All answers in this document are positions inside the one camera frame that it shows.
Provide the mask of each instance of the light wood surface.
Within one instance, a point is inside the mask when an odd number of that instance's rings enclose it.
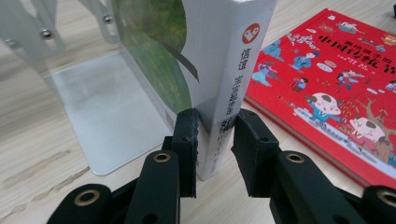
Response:
[[[118,50],[102,39],[94,17],[78,1],[58,2],[57,27],[67,50],[49,58],[51,72]],[[325,7],[395,33],[395,3],[278,0],[263,45]],[[243,107],[255,111],[249,105]],[[305,153],[335,186],[361,195],[360,186],[272,121],[262,119],[282,149]],[[219,173],[206,181],[197,180],[197,199],[181,199],[181,223],[274,222],[268,199],[248,197],[230,146]],[[0,45],[0,223],[45,223],[65,195],[81,185],[100,183],[115,190],[137,178],[146,155],[110,175],[94,175],[55,93],[38,73]]]

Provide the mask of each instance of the book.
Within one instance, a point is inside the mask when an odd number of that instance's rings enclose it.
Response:
[[[262,49],[245,99],[359,184],[396,188],[395,52],[326,8]]]
[[[275,0],[113,0],[120,42],[173,130],[177,113],[200,114],[197,174],[219,169]]]

